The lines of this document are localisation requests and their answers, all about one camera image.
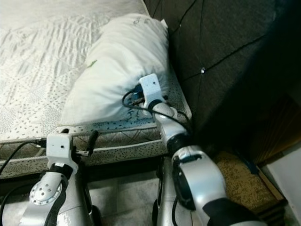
tufted headboard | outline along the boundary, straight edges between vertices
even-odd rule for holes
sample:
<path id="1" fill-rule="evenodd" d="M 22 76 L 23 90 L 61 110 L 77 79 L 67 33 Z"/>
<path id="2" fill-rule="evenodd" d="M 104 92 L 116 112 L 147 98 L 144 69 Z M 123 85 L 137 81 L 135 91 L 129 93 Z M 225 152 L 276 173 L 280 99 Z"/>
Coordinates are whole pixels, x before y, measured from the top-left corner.
<path id="1" fill-rule="evenodd" d="M 144 0 L 165 19 L 196 140 L 226 145 L 300 78 L 298 0 Z"/>

tile floor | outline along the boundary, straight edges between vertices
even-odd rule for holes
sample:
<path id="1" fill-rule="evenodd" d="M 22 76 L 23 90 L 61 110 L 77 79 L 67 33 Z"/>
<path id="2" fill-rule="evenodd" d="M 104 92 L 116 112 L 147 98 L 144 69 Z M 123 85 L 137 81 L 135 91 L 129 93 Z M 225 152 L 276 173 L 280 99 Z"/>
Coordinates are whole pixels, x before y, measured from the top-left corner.
<path id="1" fill-rule="evenodd" d="M 95 181 L 88 184 L 92 203 L 103 217 L 104 226 L 151 226 L 157 198 L 156 172 Z M 28 195 L 12 196 L 4 210 L 4 226 L 17 226 L 26 209 Z"/>

